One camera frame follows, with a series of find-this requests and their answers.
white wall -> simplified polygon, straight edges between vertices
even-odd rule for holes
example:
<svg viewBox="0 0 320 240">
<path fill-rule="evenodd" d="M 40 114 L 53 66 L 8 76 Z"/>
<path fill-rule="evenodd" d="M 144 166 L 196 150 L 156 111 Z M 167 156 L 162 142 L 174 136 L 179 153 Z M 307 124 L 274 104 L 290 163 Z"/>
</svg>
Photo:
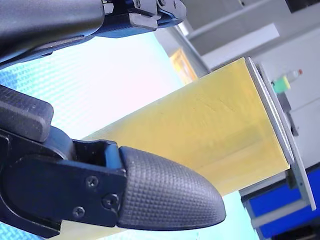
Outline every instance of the white wall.
<svg viewBox="0 0 320 240">
<path fill-rule="evenodd" d="M 320 161 L 320 27 L 253 58 L 272 80 L 287 71 L 303 75 L 286 92 L 306 167 Z"/>
</svg>

diamond texture pattern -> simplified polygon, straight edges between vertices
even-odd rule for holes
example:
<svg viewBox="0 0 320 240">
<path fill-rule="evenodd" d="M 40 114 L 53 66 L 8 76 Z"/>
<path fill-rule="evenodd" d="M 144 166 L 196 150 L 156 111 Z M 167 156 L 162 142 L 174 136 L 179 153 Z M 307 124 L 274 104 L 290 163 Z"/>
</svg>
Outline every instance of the diamond texture pattern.
<svg viewBox="0 0 320 240">
<path fill-rule="evenodd" d="M 226 218 L 218 191 L 204 177 L 163 157 L 121 147 L 127 187 L 120 227 L 186 230 L 216 225 Z"/>
</svg>

